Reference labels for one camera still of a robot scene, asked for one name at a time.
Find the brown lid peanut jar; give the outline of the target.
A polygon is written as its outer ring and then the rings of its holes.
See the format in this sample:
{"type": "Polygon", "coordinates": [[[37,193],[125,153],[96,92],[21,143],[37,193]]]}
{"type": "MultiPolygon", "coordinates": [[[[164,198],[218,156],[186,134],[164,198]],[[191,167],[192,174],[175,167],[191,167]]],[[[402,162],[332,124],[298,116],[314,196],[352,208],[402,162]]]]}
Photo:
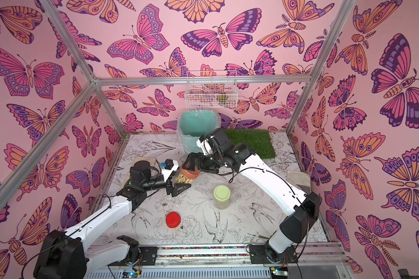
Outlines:
{"type": "Polygon", "coordinates": [[[184,174],[180,173],[178,176],[175,177],[175,183],[179,184],[192,184],[193,179],[188,178],[184,174]]]}

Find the red jar lid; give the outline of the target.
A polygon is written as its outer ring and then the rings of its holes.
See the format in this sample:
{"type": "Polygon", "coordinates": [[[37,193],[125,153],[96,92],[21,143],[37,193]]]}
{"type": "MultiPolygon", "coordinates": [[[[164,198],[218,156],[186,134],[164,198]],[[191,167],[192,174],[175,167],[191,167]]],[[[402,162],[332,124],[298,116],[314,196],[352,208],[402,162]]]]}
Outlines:
{"type": "Polygon", "coordinates": [[[168,228],[170,229],[177,228],[181,223],[180,214],[178,214],[177,212],[168,213],[166,215],[165,221],[168,228]]]}

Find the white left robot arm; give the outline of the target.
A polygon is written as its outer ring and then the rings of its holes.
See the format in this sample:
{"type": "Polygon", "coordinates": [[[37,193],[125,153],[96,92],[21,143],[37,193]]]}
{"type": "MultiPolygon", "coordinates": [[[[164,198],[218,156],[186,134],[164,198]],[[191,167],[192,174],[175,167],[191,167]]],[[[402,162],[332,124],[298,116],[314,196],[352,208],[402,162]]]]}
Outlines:
{"type": "Polygon", "coordinates": [[[117,221],[134,212],[155,191],[165,189],[176,197],[190,188],[188,182],[176,183],[180,172],[177,161],[168,159],[157,167],[141,160],[130,168],[123,188],[111,196],[103,207],[85,220],[65,231],[51,231],[35,257],[33,276],[36,279],[83,279],[88,274],[121,262],[128,266],[140,265],[143,260],[139,242],[120,236],[99,248],[92,244],[117,221]]]}

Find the brown jar lid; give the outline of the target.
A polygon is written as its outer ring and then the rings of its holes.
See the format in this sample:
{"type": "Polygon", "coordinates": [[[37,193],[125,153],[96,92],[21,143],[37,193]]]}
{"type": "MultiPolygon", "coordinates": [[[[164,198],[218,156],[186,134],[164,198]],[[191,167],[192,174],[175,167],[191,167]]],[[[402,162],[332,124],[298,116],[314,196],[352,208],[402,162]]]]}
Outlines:
{"type": "Polygon", "coordinates": [[[193,168],[190,168],[190,169],[185,169],[185,167],[183,166],[181,168],[181,172],[185,177],[191,180],[195,180],[200,175],[200,171],[197,168],[197,166],[194,166],[193,168]]]}

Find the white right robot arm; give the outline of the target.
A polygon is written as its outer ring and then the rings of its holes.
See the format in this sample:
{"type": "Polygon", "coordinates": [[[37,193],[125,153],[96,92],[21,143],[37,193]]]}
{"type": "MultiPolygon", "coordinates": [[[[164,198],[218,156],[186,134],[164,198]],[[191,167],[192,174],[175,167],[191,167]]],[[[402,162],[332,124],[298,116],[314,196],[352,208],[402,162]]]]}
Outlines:
{"type": "Polygon", "coordinates": [[[264,254],[272,263],[293,262],[298,244],[306,244],[307,235],[320,213],[321,197],[291,185],[274,172],[260,156],[243,143],[234,144],[217,128],[196,141],[199,153],[188,154],[182,168],[217,174],[221,167],[250,179],[268,194],[285,214],[278,229],[264,245],[264,254]]]}

